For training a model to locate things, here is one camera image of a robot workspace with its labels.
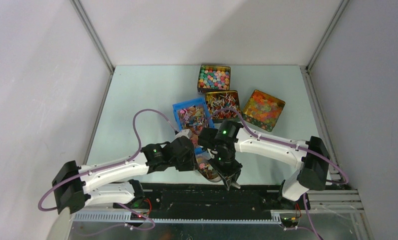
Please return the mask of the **metal scoop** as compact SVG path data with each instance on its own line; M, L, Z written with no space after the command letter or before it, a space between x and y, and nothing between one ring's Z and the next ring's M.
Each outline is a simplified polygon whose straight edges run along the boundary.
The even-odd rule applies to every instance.
M198 164L197 171L208 181L212 183L223 183L224 185L224 178L230 176L240 176L241 170L239 169L237 172L233 174L220 174L205 158L198 158L196 159Z

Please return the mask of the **blue plastic candy bin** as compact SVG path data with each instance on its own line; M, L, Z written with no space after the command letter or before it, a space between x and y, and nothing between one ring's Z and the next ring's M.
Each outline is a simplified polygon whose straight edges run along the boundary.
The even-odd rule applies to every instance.
M198 135L204 127L215 128L213 120L207 120L210 112L205 98L199 97L175 103L172 107L179 130L191 130L190 140L194 145L195 154L201 154L204 150L198 145Z

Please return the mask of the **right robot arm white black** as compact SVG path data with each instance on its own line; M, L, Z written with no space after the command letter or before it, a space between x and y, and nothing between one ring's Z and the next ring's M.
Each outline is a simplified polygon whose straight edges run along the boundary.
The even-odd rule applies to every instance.
M285 180L278 194L278 204L290 209L308 190L326 188L329 153L322 139L292 140L251 130L239 122L225 120L219 129L204 128L198 145L211 155L210 165L217 171L225 188L237 184L242 164L236 153L249 153L285 163L295 172Z

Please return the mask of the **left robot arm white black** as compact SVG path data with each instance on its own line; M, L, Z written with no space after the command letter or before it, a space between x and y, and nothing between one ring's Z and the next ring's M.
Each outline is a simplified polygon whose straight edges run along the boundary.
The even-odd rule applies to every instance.
M132 208L139 208L145 201L139 182L130 180L123 186L115 183L163 172L170 167L180 172L197 169L194 145L186 136L177 137L172 142L148 144L132 160L96 166L78 166L74 160L69 161L52 180L57 212L69 208L73 214L85 206L104 203L129 204Z

